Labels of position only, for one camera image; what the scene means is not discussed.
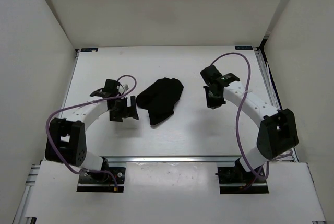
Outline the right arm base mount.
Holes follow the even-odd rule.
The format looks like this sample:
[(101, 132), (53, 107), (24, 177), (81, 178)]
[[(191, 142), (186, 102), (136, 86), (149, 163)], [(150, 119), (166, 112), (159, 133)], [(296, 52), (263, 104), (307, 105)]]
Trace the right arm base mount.
[(268, 194), (266, 181), (258, 180), (251, 172), (245, 174), (236, 167), (217, 167), (221, 195)]

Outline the black skirt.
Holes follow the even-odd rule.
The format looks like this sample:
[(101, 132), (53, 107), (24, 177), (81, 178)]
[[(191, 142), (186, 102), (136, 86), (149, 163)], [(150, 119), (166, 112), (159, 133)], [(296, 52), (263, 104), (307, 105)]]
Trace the black skirt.
[(137, 106), (148, 111), (150, 125), (156, 126), (174, 114), (183, 92), (183, 84), (175, 78), (161, 78), (141, 92)]

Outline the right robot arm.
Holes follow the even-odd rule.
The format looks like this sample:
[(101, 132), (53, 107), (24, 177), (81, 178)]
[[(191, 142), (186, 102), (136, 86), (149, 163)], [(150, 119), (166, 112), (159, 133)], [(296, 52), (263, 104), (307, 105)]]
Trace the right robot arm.
[(236, 117), (236, 136), (240, 113), (245, 113), (258, 127), (255, 147), (242, 152), (234, 169), (240, 182), (248, 181), (254, 170), (298, 145), (294, 113), (290, 109), (280, 110), (250, 92), (233, 73), (222, 75), (214, 66), (200, 72), (204, 86), (207, 107), (216, 109), (227, 101), (238, 107)]

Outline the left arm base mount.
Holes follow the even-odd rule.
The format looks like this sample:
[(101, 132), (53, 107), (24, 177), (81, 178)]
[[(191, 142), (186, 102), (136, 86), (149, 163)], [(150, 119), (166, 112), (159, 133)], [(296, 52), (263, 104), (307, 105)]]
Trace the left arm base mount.
[(117, 182), (117, 189), (114, 180), (109, 174), (81, 173), (79, 175), (77, 192), (88, 193), (122, 193), (125, 184), (125, 167), (109, 167)]

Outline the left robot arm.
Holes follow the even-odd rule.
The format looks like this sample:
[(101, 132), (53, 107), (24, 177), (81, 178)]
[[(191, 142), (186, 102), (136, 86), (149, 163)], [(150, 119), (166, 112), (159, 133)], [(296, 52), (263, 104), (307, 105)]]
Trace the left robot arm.
[(91, 171), (91, 176), (97, 182), (109, 178), (106, 160), (87, 150), (86, 130), (102, 114), (108, 112), (109, 120), (122, 122), (123, 119), (138, 120), (136, 97), (123, 97), (121, 92), (112, 93), (97, 90), (91, 93), (88, 105), (79, 107), (67, 118), (53, 118), (49, 124), (49, 138), (45, 149), (48, 161), (68, 164)]

